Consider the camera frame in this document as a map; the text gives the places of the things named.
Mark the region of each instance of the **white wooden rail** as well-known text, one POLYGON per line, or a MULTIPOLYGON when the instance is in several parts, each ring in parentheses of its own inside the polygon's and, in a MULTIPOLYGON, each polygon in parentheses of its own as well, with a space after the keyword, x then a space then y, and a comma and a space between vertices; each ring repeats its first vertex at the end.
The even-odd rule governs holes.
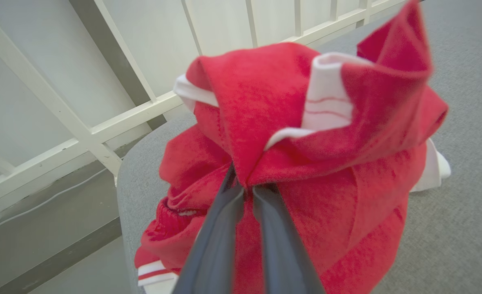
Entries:
MULTIPOLYGON (((107 167, 107 169, 109 169, 110 172, 117 175, 121 159, 112 149, 109 149, 105 142, 182 104, 179 97, 172 91, 159 97, 154 95, 154 92, 140 70, 140 66, 135 61, 134 56, 118 30, 118 27, 105 7, 103 0, 94 1, 151 100, 99 125, 89 128, 81 121, 81 119, 79 119, 79 117, 77 117, 75 112, 69 108, 68 104, 66 104, 61 95, 54 90, 47 78, 34 67, 34 65, 21 53, 13 41, 11 41, 0 28, 0 58, 46 106, 46 108, 48 108, 48 110, 52 112, 63 125, 65 125, 73 136, 73 139, 53 147, 49 151, 18 166, 12 166, 11 163, 0 157, 0 173, 2 173, 2 175, 0 175, 0 198, 86 152, 92 153, 103 165, 105 165, 105 167, 107 167)), ((253 47, 257 47, 257 22, 256 19, 254 19, 254 6, 252 5, 252 1, 253 0, 246 0, 247 18, 252 45, 253 47)), ((365 25, 369 22, 370 15, 404 2, 404 0, 378 0, 376 2, 372 2, 372 0, 360 0, 359 8, 340 15, 338 13, 338 7, 340 7, 342 1, 344 0, 331 1, 329 21, 304 30, 301 26, 302 1, 295 0, 295 18, 293 20, 295 22, 295 35, 290 36, 284 41, 292 41, 307 45, 349 25, 365 25)), ((185 0, 181 0, 181 4, 197 52, 201 55, 202 50, 200 42, 202 40, 200 40, 199 32, 196 31, 196 28, 194 27, 192 11, 187 6, 185 0)))

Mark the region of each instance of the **gray upholstery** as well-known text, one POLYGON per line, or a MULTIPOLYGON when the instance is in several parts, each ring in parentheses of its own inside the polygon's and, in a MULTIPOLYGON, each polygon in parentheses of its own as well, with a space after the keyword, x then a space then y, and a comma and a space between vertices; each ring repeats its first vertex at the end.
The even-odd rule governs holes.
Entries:
MULTIPOLYGON (((441 188, 414 193, 396 263, 377 294, 482 293, 482 0, 422 3, 433 52, 433 89, 450 113, 433 140, 452 166, 441 188)), ((355 54, 355 45, 383 21, 339 37, 318 50, 355 54)), ((133 257, 168 185, 158 176, 166 142, 194 123, 166 123, 126 156, 118 201, 135 291, 133 257)))

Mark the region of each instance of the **floor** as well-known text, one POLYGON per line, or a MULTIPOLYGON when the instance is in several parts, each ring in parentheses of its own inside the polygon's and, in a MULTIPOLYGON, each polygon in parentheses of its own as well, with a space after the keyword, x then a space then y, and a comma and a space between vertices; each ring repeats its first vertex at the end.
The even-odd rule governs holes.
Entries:
POLYGON ((130 285, 123 238, 113 240, 30 294, 127 294, 130 285))
MULTIPOLYGON (((47 192, 45 199, 82 182, 101 169, 82 169, 67 179, 60 179, 60 185, 47 192)), ((9 282, 118 216, 114 177, 105 171, 37 210, 0 226, 0 287, 6 287, 9 282)), ((19 287, 24 288, 27 283, 35 280, 27 279, 19 287)))

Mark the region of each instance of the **red fabric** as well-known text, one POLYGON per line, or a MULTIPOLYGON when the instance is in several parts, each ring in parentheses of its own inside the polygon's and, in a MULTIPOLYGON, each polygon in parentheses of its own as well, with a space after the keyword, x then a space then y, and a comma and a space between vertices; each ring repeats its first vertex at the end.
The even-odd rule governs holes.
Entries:
MULTIPOLYGON (((168 143, 159 173, 171 188, 144 232, 136 266, 155 256, 179 272, 233 160, 247 191, 277 183, 327 291, 366 293, 380 281, 395 259, 426 139, 448 110, 426 85, 432 67, 418 1, 358 45, 357 54, 373 66, 343 65, 351 125, 263 152, 275 132, 300 127, 318 54, 280 43, 200 56, 190 65, 187 79, 213 91, 219 108, 196 102, 198 124, 168 143), (187 210, 196 214, 178 214, 187 210)), ((234 292, 262 293, 261 236, 250 197, 236 229, 234 292)))
POLYGON ((147 279, 149 277, 157 276, 157 275, 162 275, 162 274, 168 274, 169 272, 172 272, 171 270, 167 269, 161 269, 161 270, 156 270, 155 272, 149 272, 148 274, 140 275, 138 277, 138 280, 142 279, 147 279))

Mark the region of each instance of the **white wall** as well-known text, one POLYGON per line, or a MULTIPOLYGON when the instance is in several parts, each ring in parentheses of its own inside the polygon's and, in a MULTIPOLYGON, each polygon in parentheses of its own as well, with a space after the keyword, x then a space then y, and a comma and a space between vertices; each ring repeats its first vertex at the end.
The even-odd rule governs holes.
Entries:
POLYGON ((359 8, 359 0, 344 0, 338 7, 338 14, 342 15, 349 13, 357 8, 359 8))
POLYGON ((179 0, 104 0, 156 96, 172 90, 198 56, 179 0))
MULTIPOLYGON (((68 0, 0 0, 0 27, 87 125, 134 107, 68 0)), ((143 124, 108 143, 116 148, 149 131, 143 124)), ((71 138, 0 60, 0 156, 19 165, 71 138)), ((9 196, 20 199, 93 160, 79 156, 68 169, 51 171, 9 196)))
POLYGON ((252 48, 245 0, 187 0, 204 55, 252 48))
POLYGON ((280 42, 295 34, 294 0, 253 1, 253 4, 258 45, 280 42))
POLYGON ((301 15, 308 16, 301 18, 301 26, 304 30, 313 28, 330 19, 330 1, 303 0, 302 3, 301 15))

